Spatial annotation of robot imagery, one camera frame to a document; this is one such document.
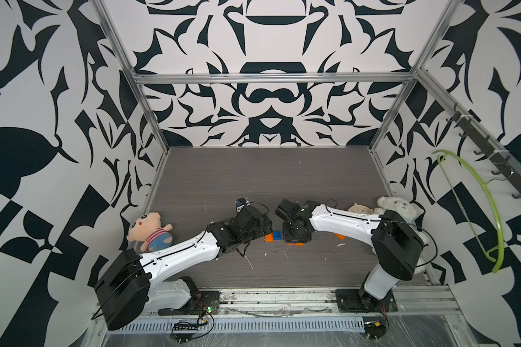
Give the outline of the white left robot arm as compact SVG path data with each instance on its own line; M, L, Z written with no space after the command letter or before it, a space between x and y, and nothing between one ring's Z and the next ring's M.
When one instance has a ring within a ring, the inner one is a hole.
M97 315L116 331L143 312L178 310L198 292L192 281L165 280L199 263L239 250L273 231L271 219L252 205L245 205L233 218L208 224L205 231L164 250L137 254L122 252L94 286Z

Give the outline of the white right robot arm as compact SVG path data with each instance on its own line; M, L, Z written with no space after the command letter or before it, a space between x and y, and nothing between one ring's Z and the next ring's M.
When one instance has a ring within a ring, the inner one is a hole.
M282 239L288 244L305 244L315 232L329 232L365 243L378 259L358 297L365 306L378 304L399 281L409 281L422 265L425 241L398 212L359 214L331 208L316 201L302 204L284 199L275 210L282 219Z

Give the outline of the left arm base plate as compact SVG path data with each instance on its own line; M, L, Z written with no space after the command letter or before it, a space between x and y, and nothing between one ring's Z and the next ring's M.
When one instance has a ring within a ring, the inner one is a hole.
M160 316L171 315L199 315L201 312L211 309L216 312L219 306L220 291L201 291L193 294L190 300L179 309L160 309Z

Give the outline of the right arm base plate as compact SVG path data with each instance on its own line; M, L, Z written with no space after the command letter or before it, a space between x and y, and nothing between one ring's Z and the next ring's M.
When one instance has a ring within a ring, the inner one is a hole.
M336 302L340 312L378 313L397 312L393 292L389 291L383 299L375 299L362 289L337 289Z

